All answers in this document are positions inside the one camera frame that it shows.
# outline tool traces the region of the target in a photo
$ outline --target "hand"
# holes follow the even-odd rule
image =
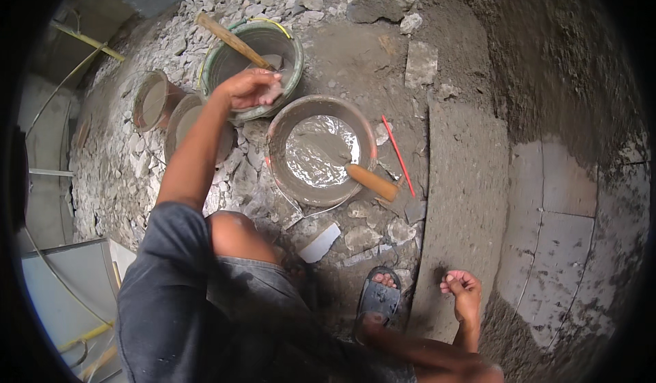
[[[481,281],[467,271],[448,271],[439,284],[442,293],[455,295],[455,318],[458,322],[478,325],[481,307]]]
[[[270,106],[283,91],[281,78],[262,68],[246,69],[219,84],[212,95],[228,100],[231,109]]]

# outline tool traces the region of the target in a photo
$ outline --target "sandal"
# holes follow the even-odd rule
[[[383,285],[380,282],[374,282],[372,279],[377,273],[382,275],[389,273],[397,287],[393,288]],[[356,325],[364,313],[377,312],[386,317],[385,322],[383,322],[383,326],[386,326],[394,313],[396,313],[396,308],[401,301],[400,287],[401,281],[399,276],[393,270],[384,266],[377,266],[369,271],[362,287],[362,292],[360,293],[359,304],[357,305]],[[353,339],[357,341],[355,333],[353,334]]]

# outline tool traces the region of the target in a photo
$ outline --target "red pencil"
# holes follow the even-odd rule
[[[408,186],[410,187],[410,192],[412,193],[412,198],[414,198],[414,189],[412,188],[412,182],[410,181],[410,175],[408,175],[408,171],[406,169],[406,164],[404,163],[404,159],[401,158],[401,153],[399,152],[399,148],[396,145],[396,140],[394,140],[394,136],[392,135],[392,130],[390,130],[390,126],[387,123],[387,120],[385,119],[385,116],[382,116],[382,122],[385,124],[385,128],[387,128],[387,133],[390,135],[389,139],[392,141],[392,145],[394,146],[394,149],[396,150],[396,155],[399,158],[399,162],[401,163],[401,168],[404,170],[404,175],[406,176],[406,181],[408,182]]]

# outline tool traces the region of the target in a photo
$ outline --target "trowel handle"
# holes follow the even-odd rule
[[[196,23],[208,29],[219,39],[223,40],[228,46],[231,46],[237,52],[241,53],[245,58],[250,59],[256,66],[270,71],[275,71],[267,60],[263,59],[261,55],[255,52],[248,44],[244,43],[242,39],[235,36],[230,30],[221,26],[210,16],[200,12],[196,16]]]
[[[387,199],[389,202],[394,202],[399,188],[392,182],[385,181],[380,176],[374,174],[370,170],[362,168],[358,164],[346,164],[346,173],[351,178],[360,182],[365,187],[375,191],[381,197]]]

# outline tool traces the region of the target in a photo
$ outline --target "green bucket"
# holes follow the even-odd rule
[[[253,107],[243,112],[230,114],[231,121],[248,121],[261,117],[273,117],[289,101],[303,72],[303,45],[299,38],[285,27],[287,35],[275,24],[251,22],[235,28],[232,33],[242,39],[259,55],[277,54],[285,60],[285,65],[293,64],[292,75],[284,86],[283,93],[271,106]],[[242,56],[223,41],[207,55],[201,74],[201,92],[207,100],[214,89],[225,80],[250,65],[250,60]]]

